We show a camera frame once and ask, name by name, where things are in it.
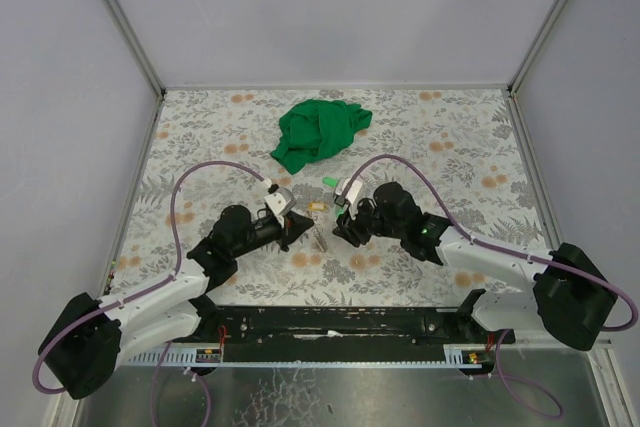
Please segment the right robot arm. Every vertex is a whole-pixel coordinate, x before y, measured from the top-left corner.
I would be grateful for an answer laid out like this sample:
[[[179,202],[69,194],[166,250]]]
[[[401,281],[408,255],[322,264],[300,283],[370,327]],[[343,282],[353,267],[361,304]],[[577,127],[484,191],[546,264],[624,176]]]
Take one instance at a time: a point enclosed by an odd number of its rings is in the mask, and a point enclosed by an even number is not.
[[[545,252],[494,243],[422,211],[397,182],[379,186],[370,198],[361,196],[361,187],[341,182],[335,188],[334,202],[342,211],[334,235],[354,247],[372,237],[395,239],[419,261],[503,281],[512,292],[467,298],[472,318],[487,331],[546,331],[575,350],[593,347],[618,296],[579,247],[563,243]]]

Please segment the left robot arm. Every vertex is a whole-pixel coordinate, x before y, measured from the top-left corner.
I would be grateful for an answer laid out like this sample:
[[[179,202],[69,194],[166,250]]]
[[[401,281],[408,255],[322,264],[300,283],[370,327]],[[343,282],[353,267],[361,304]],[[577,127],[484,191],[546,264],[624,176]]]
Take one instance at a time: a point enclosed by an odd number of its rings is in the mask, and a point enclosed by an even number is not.
[[[241,205],[225,208],[179,273],[150,279],[129,294],[73,297],[39,347],[37,367],[51,371],[58,392],[75,400],[91,395],[136,355],[214,329],[207,295],[237,272],[238,258],[268,244],[286,251],[313,225],[294,211],[254,219]]]

